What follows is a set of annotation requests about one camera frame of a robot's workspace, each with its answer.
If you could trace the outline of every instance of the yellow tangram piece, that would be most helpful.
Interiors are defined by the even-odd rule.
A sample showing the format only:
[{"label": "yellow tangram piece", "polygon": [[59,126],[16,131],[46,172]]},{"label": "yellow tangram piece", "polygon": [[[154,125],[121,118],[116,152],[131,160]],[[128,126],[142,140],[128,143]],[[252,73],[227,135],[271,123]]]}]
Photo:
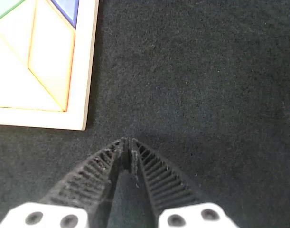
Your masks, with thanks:
[{"label": "yellow tangram piece", "polygon": [[62,111],[1,37],[0,107]]},{"label": "yellow tangram piece", "polygon": [[25,0],[0,19],[0,35],[21,61],[28,62],[36,0]]},{"label": "yellow tangram piece", "polygon": [[29,69],[67,110],[75,32],[48,1],[39,0],[36,8]]}]

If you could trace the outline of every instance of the black felt surface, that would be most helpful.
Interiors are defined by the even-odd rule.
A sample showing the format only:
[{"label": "black felt surface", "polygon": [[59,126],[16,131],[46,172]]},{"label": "black felt surface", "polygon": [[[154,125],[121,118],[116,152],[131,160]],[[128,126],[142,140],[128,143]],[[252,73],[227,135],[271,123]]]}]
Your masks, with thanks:
[{"label": "black felt surface", "polygon": [[290,227],[290,0],[101,1],[93,73],[86,131],[0,126],[0,220],[134,136],[239,226]]}]

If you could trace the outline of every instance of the screw hole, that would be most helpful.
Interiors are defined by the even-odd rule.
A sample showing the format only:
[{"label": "screw hole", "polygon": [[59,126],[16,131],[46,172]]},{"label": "screw hole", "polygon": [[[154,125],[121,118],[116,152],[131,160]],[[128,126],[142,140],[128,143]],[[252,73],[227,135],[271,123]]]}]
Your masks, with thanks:
[{"label": "screw hole", "polygon": [[171,215],[168,217],[168,224],[171,227],[183,227],[186,222],[180,215]]},{"label": "screw hole", "polygon": [[41,221],[42,217],[43,217],[42,212],[39,211],[33,212],[27,216],[25,222],[27,225],[35,225]]},{"label": "screw hole", "polygon": [[201,214],[204,220],[216,221],[220,219],[218,213],[211,209],[205,209]]},{"label": "screw hole", "polygon": [[76,215],[67,215],[61,220],[60,226],[61,228],[74,228],[76,227],[77,223],[78,218]]}]

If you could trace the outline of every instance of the orange edge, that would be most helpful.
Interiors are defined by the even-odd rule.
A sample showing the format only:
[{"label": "orange edge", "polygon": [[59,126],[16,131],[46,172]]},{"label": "orange edge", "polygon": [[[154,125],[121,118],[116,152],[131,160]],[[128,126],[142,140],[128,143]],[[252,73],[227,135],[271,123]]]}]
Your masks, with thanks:
[{"label": "orange edge", "polygon": [[[33,21],[33,28],[32,28],[32,35],[31,35],[31,42],[30,42],[30,51],[29,51],[29,58],[31,55],[32,51],[32,41],[33,41],[33,31],[36,23],[36,11],[37,11],[37,1],[36,0],[36,8],[35,8],[35,13],[34,13],[34,21]],[[67,21],[67,19],[61,14],[61,12],[57,9],[56,6],[51,1],[46,0],[47,4],[52,8],[52,10],[61,18],[61,20],[71,29],[73,32],[73,48],[72,48],[72,57],[71,57],[71,64],[70,64],[70,78],[69,78],[69,85],[68,85],[68,92],[67,92],[67,104],[66,107],[63,108],[62,105],[55,99],[55,97],[52,95],[52,93],[41,83],[41,81],[36,77],[35,73],[32,72],[32,70],[29,67],[29,58],[28,58],[28,69],[29,71],[34,75],[34,77],[38,80],[38,82],[44,87],[44,89],[49,93],[49,95],[53,98],[53,100],[57,103],[57,105],[63,110],[63,112],[67,111],[68,108],[68,103],[69,103],[69,92],[70,92],[70,84],[71,84],[71,73],[72,73],[72,64],[73,64],[73,55],[74,55],[74,46],[75,46],[75,34],[76,30],[72,27],[72,25]]]}]

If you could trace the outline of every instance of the triangle piece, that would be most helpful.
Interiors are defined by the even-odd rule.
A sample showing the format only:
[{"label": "triangle piece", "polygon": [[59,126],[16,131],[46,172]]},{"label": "triangle piece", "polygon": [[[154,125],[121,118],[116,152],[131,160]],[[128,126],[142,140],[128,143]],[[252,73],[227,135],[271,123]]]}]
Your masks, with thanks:
[{"label": "triangle piece", "polygon": [[0,0],[0,19],[24,0]]},{"label": "triangle piece", "polygon": [[48,1],[38,1],[35,14],[28,67],[66,111],[75,32]]},{"label": "triangle piece", "polygon": [[0,107],[62,111],[1,37]]},{"label": "triangle piece", "polygon": [[34,22],[35,0],[25,0],[0,19],[0,35],[23,63],[28,63]]},{"label": "triangle piece", "polygon": [[52,0],[65,18],[76,28],[79,0]]}]

